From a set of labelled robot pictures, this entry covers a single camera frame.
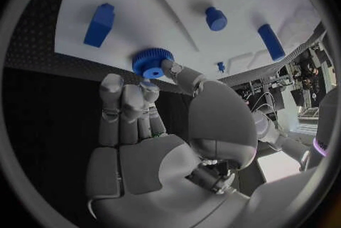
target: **white board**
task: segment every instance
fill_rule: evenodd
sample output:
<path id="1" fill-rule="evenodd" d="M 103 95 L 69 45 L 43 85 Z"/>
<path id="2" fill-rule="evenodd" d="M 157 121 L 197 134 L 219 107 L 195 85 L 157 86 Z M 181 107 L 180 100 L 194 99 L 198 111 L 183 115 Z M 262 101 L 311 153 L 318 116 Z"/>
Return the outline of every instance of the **white board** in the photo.
<path id="1" fill-rule="evenodd" d="M 98 5 L 115 6 L 114 27 L 101 48 L 83 43 Z M 210 31 L 209 6 L 222 10 L 226 28 Z M 137 52 L 160 47 L 183 65 L 219 79 L 272 63 L 257 33 L 269 23 L 286 54 L 305 42 L 319 23 L 309 0 L 63 0 L 55 51 L 131 71 Z M 221 73 L 217 63 L 224 62 Z"/>

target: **purple light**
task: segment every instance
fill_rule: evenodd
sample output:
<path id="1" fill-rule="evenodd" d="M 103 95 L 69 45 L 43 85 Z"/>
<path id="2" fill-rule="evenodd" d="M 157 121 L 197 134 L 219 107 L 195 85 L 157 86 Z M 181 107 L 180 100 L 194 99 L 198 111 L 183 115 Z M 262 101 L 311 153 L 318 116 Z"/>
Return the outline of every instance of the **purple light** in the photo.
<path id="1" fill-rule="evenodd" d="M 319 144 L 318 144 L 316 138 L 314 138 L 314 140 L 313 140 L 313 145 L 314 145 L 314 148 L 315 148 L 322 156 L 324 156 L 324 157 L 327 156 L 327 152 L 326 152 L 322 147 L 319 146 Z"/>

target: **blue object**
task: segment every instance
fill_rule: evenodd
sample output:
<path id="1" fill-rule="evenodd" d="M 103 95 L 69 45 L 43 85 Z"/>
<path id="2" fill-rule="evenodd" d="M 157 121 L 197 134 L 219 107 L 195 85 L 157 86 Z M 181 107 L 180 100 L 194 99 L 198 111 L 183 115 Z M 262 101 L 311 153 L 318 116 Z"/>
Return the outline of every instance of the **blue object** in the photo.
<path id="1" fill-rule="evenodd" d="M 223 30 L 227 24 L 227 18 L 215 7 L 209 7 L 206 9 L 206 22 L 212 31 Z"/>
<path id="2" fill-rule="evenodd" d="M 270 25 L 265 24 L 258 29 L 258 33 L 263 39 L 273 61 L 279 61 L 285 57 L 285 52 L 276 34 L 272 31 Z"/>
<path id="3" fill-rule="evenodd" d="M 161 62 L 165 59 L 174 61 L 172 53 L 165 49 L 146 49 L 133 58 L 132 70 L 144 78 L 159 78 L 164 75 Z"/>
<path id="4" fill-rule="evenodd" d="M 218 62 L 217 65 L 218 65 L 219 71 L 223 73 L 225 71 L 225 69 L 226 69 L 225 65 L 224 65 L 224 62 Z"/>
<path id="5" fill-rule="evenodd" d="M 114 24 L 114 6 L 104 3 L 97 7 L 86 32 L 84 43 L 100 47 Z"/>

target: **blue gear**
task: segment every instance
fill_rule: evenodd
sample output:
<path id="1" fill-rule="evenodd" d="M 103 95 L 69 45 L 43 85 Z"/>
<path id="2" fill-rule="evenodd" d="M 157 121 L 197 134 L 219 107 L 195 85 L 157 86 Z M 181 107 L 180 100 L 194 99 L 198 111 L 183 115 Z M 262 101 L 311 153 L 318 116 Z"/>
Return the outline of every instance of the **blue gear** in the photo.
<path id="1" fill-rule="evenodd" d="M 132 70 L 144 78 L 159 78 L 164 75 L 161 62 L 165 59 L 174 61 L 172 53 L 165 49 L 146 49 L 133 58 Z"/>

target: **black mesh fabric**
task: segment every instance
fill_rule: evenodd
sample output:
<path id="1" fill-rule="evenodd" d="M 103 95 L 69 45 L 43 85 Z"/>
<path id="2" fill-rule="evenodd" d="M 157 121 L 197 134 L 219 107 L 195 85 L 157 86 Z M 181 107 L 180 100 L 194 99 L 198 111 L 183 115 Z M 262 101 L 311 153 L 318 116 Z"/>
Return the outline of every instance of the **black mesh fabric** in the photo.
<path id="1" fill-rule="evenodd" d="M 31 0 L 13 33 L 5 66 L 93 81 L 101 81 L 108 73 L 116 73 L 121 75 L 127 84 L 139 83 L 141 78 L 132 72 L 54 53 L 55 28 L 61 1 Z M 323 31 L 323 27 L 319 26 L 306 43 L 278 63 L 228 76 L 221 81 L 235 86 L 270 76 L 306 50 Z M 175 85 L 158 80 L 153 80 L 153 82 L 163 91 L 181 93 L 181 90 Z"/>

